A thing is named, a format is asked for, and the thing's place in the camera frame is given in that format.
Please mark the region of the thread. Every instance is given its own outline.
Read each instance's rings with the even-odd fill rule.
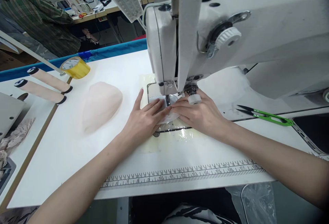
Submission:
[[[46,87],[43,87],[39,84],[36,84],[35,82],[28,81],[25,79],[19,80],[18,82],[16,82],[14,84],[14,86],[16,86],[17,88],[19,88],[25,92],[34,94],[36,96],[39,96],[43,99],[52,101],[57,104],[62,104],[66,100],[66,96],[64,96],[56,91],[53,91],[51,89],[48,89]]]
[[[44,70],[41,70],[39,68],[36,67],[32,67],[30,68],[27,73],[46,83],[47,85],[59,90],[60,92],[64,92],[64,93],[69,93],[72,90],[72,86],[69,85],[68,83],[65,83],[64,81],[50,75],[49,73],[45,72]]]

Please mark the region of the green plaid shirt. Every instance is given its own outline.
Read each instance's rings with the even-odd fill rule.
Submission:
[[[73,24],[65,11],[44,0],[2,0],[1,6],[9,18],[57,57],[79,51],[80,40],[64,26]]]

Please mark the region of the green scissors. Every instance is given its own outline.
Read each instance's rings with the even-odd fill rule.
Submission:
[[[277,116],[277,115],[274,115],[274,114],[266,113],[266,112],[263,112],[263,111],[260,111],[260,110],[257,110],[257,109],[253,109],[253,108],[250,108],[250,107],[241,106],[241,105],[238,105],[238,106],[245,109],[245,110],[242,110],[242,109],[236,109],[236,110],[239,110],[240,112],[243,112],[245,114],[252,115],[256,118],[260,118],[260,119],[263,119],[263,120],[266,120],[266,121],[269,121],[269,122],[273,122],[275,124],[282,125],[282,126],[292,126],[292,125],[294,125],[294,122],[290,119],[286,119],[286,118],[283,118],[283,117],[280,117],[280,116]],[[272,119],[272,117],[279,119],[281,122]]]

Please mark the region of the ruler markings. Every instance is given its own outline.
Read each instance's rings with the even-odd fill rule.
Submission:
[[[326,155],[320,155],[317,153],[314,154],[313,152],[309,152],[309,154],[324,160],[329,160],[329,157]],[[266,170],[253,160],[244,159],[207,165],[178,167],[174,169],[109,176],[99,191],[181,183],[256,173],[266,173]]]

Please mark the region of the black and white fabric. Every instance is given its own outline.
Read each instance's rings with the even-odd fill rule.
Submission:
[[[236,222],[219,215],[215,215],[210,209],[188,204],[178,206],[162,224],[236,224]]]

